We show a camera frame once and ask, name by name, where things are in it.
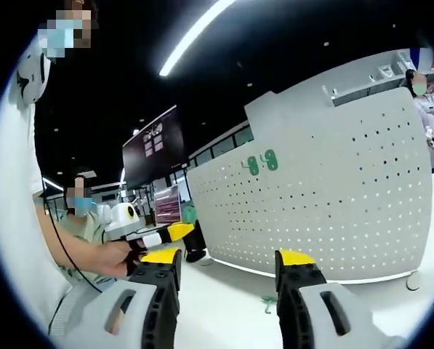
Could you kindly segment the person's left hand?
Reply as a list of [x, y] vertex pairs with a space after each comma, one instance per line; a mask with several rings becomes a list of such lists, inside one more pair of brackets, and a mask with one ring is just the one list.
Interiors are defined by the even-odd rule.
[[99, 274], [114, 278], [127, 275], [127, 263], [130, 247], [125, 241], [109, 241], [99, 247]]

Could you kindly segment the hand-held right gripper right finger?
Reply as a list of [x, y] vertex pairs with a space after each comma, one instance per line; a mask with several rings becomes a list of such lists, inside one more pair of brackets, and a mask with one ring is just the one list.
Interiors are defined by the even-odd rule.
[[326, 281], [307, 254], [277, 250], [276, 311], [284, 348], [396, 348], [372, 312], [344, 286]]

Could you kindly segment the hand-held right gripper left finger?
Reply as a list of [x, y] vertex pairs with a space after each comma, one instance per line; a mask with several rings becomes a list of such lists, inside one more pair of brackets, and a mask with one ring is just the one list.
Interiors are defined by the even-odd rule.
[[58, 308], [59, 348], [173, 348], [182, 253], [151, 252], [102, 292], [79, 282]]

